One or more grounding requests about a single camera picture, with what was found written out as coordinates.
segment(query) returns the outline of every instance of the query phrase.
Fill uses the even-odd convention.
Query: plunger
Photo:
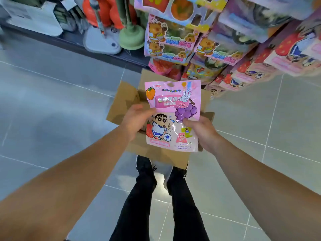
[[[133,25],[129,13],[128,0],[116,0],[120,20],[124,28],[119,32],[119,44],[127,50],[137,50],[144,46],[145,30]]]

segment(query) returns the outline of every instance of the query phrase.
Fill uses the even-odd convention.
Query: cardboard box
[[[144,108],[150,108],[149,103],[146,99],[145,91],[145,82],[150,81],[177,82],[165,76],[143,69],[138,90],[126,82],[122,81],[120,83],[114,102],[110,107],[106,119],[114,124],[119,125],[121,124],[124,115],[126,114],[127,110],[130,108],[131,105],[140,103],[144,106]],[[209,91],[202,90],[201,115],[213,121],[214,113],[204,112],[206,105],[210,101],[210,97],[211,93]],[[135,139],[129,143],[126,150],[141,156],[148,157],[151,160],[164,162],[182,169],[186,169],[189,155],[194,154],[190,152],[173,151],[148,145],[146,143],[146,132],[142,130],[137,132]],[[202,150],[203,148],[199,145],[198,151]]]

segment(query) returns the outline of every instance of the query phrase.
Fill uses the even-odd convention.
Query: orange fruit illustration
[[[147,99],[149,100],[152,100],[154,99],[154,96],[155,96],[155,89],[153,89],[153,87],[150,87],[149,89],[146,90],[146,97]]]

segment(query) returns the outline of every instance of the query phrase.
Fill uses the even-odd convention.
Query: black shoe
[[[165,177],[164,188],[169,192],[168,183],[175,181],[176,178],[185,178],[186,174],[187,174],[187,167],[184,170],[184,169],[173,166],[171,172],[168,173],[168,175],[164,176]]]
[[[146,173],[148,175],[154,175],[154,171],[157,169],[155,166],[151,165],[149,158],[137,155],[136,157],[136,169],[139,174]]]

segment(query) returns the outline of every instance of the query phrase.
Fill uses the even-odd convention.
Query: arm
[[[66,238],[101,190],[130,140],[155,111],[133,105],[120,126],[0,202],[0,240]]]
[[[321,196],[235,147],[205,117],[184,119],[272,240],[320,240]]]

